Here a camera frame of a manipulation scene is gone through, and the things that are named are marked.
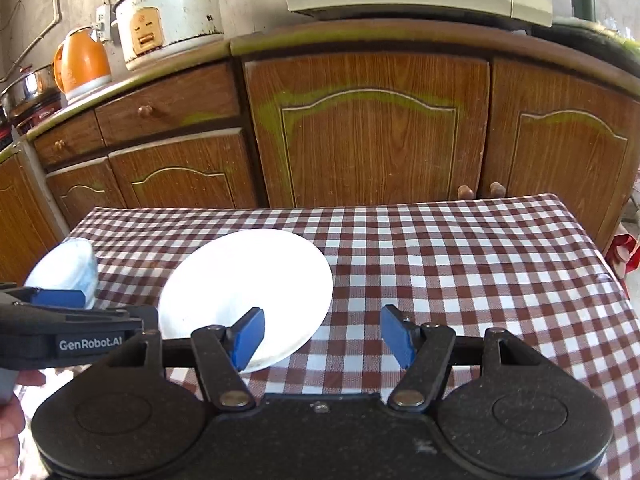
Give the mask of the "person's left hand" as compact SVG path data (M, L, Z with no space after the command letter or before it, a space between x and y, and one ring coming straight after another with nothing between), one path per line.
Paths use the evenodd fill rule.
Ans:
M21 386L40 387L46 381L46 376L40 370L23 370L17 375L17 383ZM1 407L1 480L12 479L17 475L18 458L20 457L18 435L24 428L25 415L21 401L12 392L9 403Z

